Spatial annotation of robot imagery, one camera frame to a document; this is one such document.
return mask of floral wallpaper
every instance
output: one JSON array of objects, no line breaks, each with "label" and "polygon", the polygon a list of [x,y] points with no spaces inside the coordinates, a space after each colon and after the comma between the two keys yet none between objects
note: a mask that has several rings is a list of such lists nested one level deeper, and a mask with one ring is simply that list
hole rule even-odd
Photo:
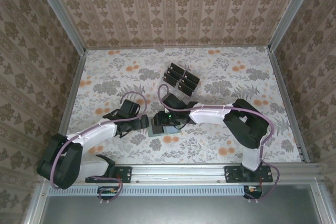
[{"label": "floral wallpaper", "polygon": [[290,0],[61,0],[87,48],[266,45]]},{"label": "floral wallpaper", "polygon": [[276,49],[312,162],[336,201],[336,0],[304,0]]},{"label": "floral wallpaper", "polygon": [[20,223],[79,56],[47,0],[0,6],[0,223]]},{"label": "floral wallpaper", "polygon": [[[120,97],[127,91],[141,92],[147,98],[148,116],[163,110],[157,88],[174,62],[201,80],[189,100],[230,104],[243,98],[274,122],[276,133],[266,144],[265,160],[301,161],[266,47],[88,50],[86,55],[68,134],[118,109]],[[127,98],[144,104],[137,95]],[[180,99],[188,101],[186,95]],[[232,133],[226,126],[214,124],[187,125],[181,133],[159,137],[148,137],[147,129],[133,131],[123,138],[108,139],[89,152],[102,153],[118,164],[242,161],[242,147]]]}]

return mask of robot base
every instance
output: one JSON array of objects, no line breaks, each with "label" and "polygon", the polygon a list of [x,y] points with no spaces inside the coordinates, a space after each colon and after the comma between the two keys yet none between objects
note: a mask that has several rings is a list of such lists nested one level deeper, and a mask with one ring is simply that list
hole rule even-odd
[{"label": "robot base", "polygon": [[[104,178],[118,178],[123,183],[130,183],[132,178],[132,167],[131,166],[116,166],[116,163],[109,159],[108,157],[105,157],[103,155],[97,155],[98,157],[105,160],[109,167],[106,170],[105,174],[102,176]],[[115,180],[102,180],[102,179],[95,179],[88,177],[85,179],[85,183],[100,183],[100,184],[106,184],[106,183],[118,183]]]},{"label": "robot base", "polygon": [[226,183],[260,183],[273,182],[271,168],[267,165],[260,164],[258,169],[254,172],[246,169],[245,167],[234,165],[225,166],[225,180]]}]

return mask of gray leaf pattern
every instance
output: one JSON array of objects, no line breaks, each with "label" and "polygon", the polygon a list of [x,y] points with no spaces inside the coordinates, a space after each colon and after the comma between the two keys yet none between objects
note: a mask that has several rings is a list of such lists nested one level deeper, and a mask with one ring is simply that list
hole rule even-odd
[{"label": "gray leaf pattern", "polygon": [[[247,100],[276,127],[275,135],[265,145],[265,160],[300,161],[266,48],[88,50],[86,54],[68,133],[83,130],[120,108],[120,98],[128,91],[146,97],[148,116],[163,110],[157,88],[164,83],[163,73],[173,62],[201,80],[191,98],[180,99],[217,105],[233,103],[237,98]],[[181,95],[172,87],[170,92]],[[125,98],[140,104],[143,110],[141,97],[130,94]],[[17,116],[8,108],[1,115],[4,120]],[[159,137],[148,137],[147,129],[132,131],[122,139],[111,137],[91,151],[118,164],[239,163],[243,155],[241,145],[227,127],[206,123],[189,124],[181,133]]]}]

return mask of cable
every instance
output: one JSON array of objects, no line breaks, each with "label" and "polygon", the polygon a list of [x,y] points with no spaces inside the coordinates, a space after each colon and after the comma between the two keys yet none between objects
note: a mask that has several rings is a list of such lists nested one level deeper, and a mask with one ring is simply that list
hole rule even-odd
[{"label": "cable", "polygon": [[172,107],[169,107],[168,105],[166,105],[163,101],[162,101],[162,98],[160,96],[160,90],[161,88],[165,86],[166,89],[167,89],[167,93],[166,95],[169,93],[169,87],[167,84],[161,84],[158,88],[158,99],[160,101],[160,103],[168,110],[171,110],[171,111],[176,111],[176,112],[185,112],[185,111],[191,111],[191,110],[199,110],[199,109],[222,109],[222,110],[237,110],[237,111],[244,111],[244,112],[248,112],[248,113],[251,113],[251,114],[254,114],[254,115],[257,115],[259,117],[261,117],[262,119],[264,119],[268,124],[269,126],[271,127],[271,132],[269,133],[269,135],[261,141],[260,145],[260,155],[259,155],[259,159],[261,162],[263,162],[265,165],[268,165],[270,167],[272,167],[273,169],[275,169],[277,171],[277,179],[276,181],[274,182],[274,185],[272,187],[272,189],[264,196],[262,196],[261,198],[259,198],[258,200],[262,200],[262,199],[265,199],[266,197],[268,197],[272,192],[273,190],[276,188],[278,182],[279,182],[279,178],[280,178],[280,171],[278,168],[276,168],[274,165],[270,165],[268,163],[266,163],[262,158],[262,154],[264,152],[264,144],[273,136],[274,132],[275,132],[275,127],[274,127],[274,124],[272,123],[272,121],[270,119],[268,119],[266,116],[264,116],[263,114],[259,113],[259,112],[256,112],[256,111],[253,111],[253,110],[248,110],[248,109],[243,109],[243,108],[236,108],[236,107],[233,107],[233,106],[225,106],[225,105],[221,105],[221,106],[218,106],[218,105],[214,105],[214,106],[211,106],[211,105],[205,105],[205,106],[198,106],[198,107],[193,107],[193,108],[188,108],[188,109],[175,109],[175,108],[172,108]]},{"label": "cable", "polygon": [[130,93],[134,93],[134,94],[138,94],[142,97],[142,99],[144,100],[144,104],[145,104],[145,109],[143,110],[142,113],[138,114],[137,116],[133,117],[133,118],[126,118],[126,119],[116,119],[116,120],[112,120],[112,121],[105,121],[105,122],[102,122],[100,124],[95,124],[93,125],[92,127],[89,127],[87,128],[86,130],[80,132],[80,135],[77,134],[75,135],[74,137],[70,138],[62,147],[61,149],[59,150],[59,152],[57,153],[56,157],[55,157],[55,160],[52,164],[52,167],[51,167],[51,171],[50,171],[50,184],[51,184],[51,187],[53,189],[60,189],[59,187],[57,187],[54,183],[54,174],[55,174],[55,169],[56,169],[56,165],[57,165],[57,162],[60,158],[60,156],[62,155],[63,151],[65,150],[65,148],[74,140],[76,140],[78,137],[80,136],[84,136],[85,134],[87,134],[88,132],[100,127],[100,126],[103,126],[103,125],[109,125],[109,124],[114,124],[114,123],[117,123],[117,122],[127,122],[127,121],[133,121],[135,119],[138,119],[140,118],[147,110],[147,100],[145,98],[145,96],[143,96],[141,93],[138,93],[136,91],[129,91],[129,92],[126,92],[120,99],[120,104],[122,103],[122,100],[123,98],[130,94]]},{"label": "cable", "polygon": [[184,124],[181,128],[177,128],[176,126],[174,126],[174,128],[177,129],[177,130],[181,130],[181,129],[183,129],[186,125],[187,125],[187,123]]},{"label": "cable", "polygon": [[[114,181],[117,181],[117,182],[119,183],[119,185],[120,185],[119,190],[118,190],[117,193],[116,193],[111,199],[109,199],[108,201],[115,200],[115,199],[119,196],[119,194],[121,193],[121,190],[122,190],[122,188],[123,188],[123,186],[124,186],[124,185],[123,185],[123,182],[122,182],[120,179],[118,179],[118,178],[102,178],[102,177],[97,177],[97,176],[92,176],[91,178],[99,179],[99,180],[114,180]],[[103,199],[101,198],[101,194],[102,194],[103,191],[106,191],[106,190],[108,190],[108,189],[112,189],[112,188],[102,188],[102,189],[99,191],[98,198],[100,199],[100,202],[106,202],[106,201],[107,201],[107,200],[103,200]]]}]

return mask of black mounting plate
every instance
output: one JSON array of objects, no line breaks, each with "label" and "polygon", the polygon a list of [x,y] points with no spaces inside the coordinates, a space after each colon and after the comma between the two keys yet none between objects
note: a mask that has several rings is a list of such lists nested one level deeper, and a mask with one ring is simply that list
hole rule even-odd
[{"label": "black mounting plate", "polygon": [[224,167],[226,183],[260,183],[260,178],[263,183],[273,182],[271,168],[267,165],[261,165],[253,172],[254,177],[246,181],[243,177],[243,171],[238,165],[229,165]]},{"label": "black mounting plate", "polygon": [[[130,183],[132,178],[132,167],[131,166],[116,166],[115,172],[113,174],[114,178],[119,178],[123,183]],[[102,179],[94,179],[94,178],[86,178],[85,183],[118,183],[115,180],[102,180]]]}]

